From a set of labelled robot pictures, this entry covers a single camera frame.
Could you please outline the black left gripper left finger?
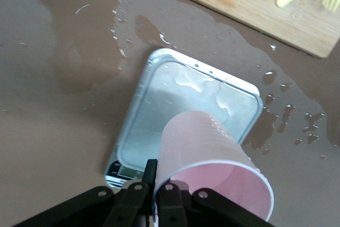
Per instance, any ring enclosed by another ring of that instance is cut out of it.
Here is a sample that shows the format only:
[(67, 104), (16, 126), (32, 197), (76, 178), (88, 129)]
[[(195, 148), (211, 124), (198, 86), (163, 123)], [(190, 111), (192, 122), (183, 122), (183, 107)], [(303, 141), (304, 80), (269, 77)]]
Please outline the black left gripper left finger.
[(147, 161), (142, 180), (114, 193), (98, 186), (32, 216), (12, 227), (145, 226), (151, 211), (157, 160)]

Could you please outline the silver digital kitchen scale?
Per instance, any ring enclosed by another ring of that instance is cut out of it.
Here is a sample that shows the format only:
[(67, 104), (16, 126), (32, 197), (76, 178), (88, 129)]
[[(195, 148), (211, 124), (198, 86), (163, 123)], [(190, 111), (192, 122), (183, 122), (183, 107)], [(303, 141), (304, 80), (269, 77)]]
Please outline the silver digital kitchen scale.
[(167, 122), (186, 111), (214, 116), (243, 143), (263, 108), (258, 88), (169, 48), (150, 54), (106, 167), (105, 181), (120, 189), (141, 179), (157, 159)]

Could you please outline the pink plastic cup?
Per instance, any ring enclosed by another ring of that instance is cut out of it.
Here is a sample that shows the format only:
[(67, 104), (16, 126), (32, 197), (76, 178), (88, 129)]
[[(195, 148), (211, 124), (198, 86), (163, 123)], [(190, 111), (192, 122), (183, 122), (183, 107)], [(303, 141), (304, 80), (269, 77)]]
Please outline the pink plastic cup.
[(222, 124), (205, 112), (183, 112), (164, 127), (154, 193), (168, 180), (186, 183), (191, 194), (212, 189), (265, 221), (274, 209), (267, 178)]

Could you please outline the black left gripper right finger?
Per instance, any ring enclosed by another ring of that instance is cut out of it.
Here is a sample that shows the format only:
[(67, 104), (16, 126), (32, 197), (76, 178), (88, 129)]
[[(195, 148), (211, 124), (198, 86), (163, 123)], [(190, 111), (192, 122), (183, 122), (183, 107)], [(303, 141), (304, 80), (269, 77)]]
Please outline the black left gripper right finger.
[(157, 192), (159, 227), (274, 227), (212, 189), (190, 194), (175, 182)]

